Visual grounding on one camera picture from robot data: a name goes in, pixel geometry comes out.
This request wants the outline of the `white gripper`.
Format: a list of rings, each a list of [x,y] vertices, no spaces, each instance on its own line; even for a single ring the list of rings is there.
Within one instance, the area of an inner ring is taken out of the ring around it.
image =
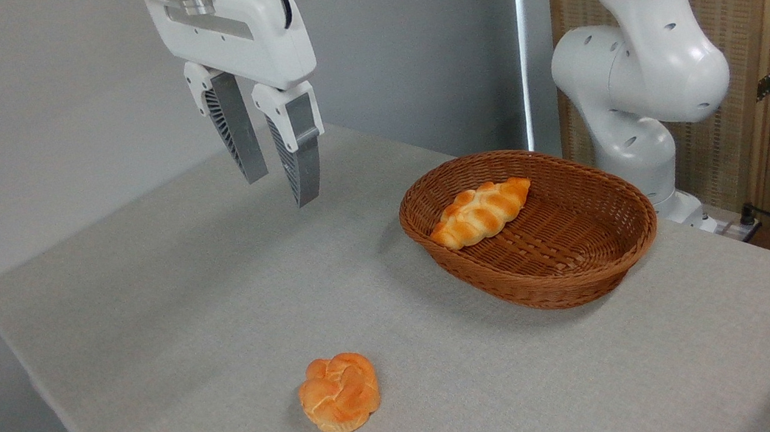
[[[268,170],[236,76],[258,83],[252,98],[267,119],[297,206],[303,207],[318,198],[318,138],[324,127],[306,81],[315,72],[316,54],[296,0],[288,1],[289,27],[282,0],[214,0],[211,15],[188,15],[166,0],[145,3],[164,45],[188,61],[185,80],[195,105],[212,121],[249,184]]]

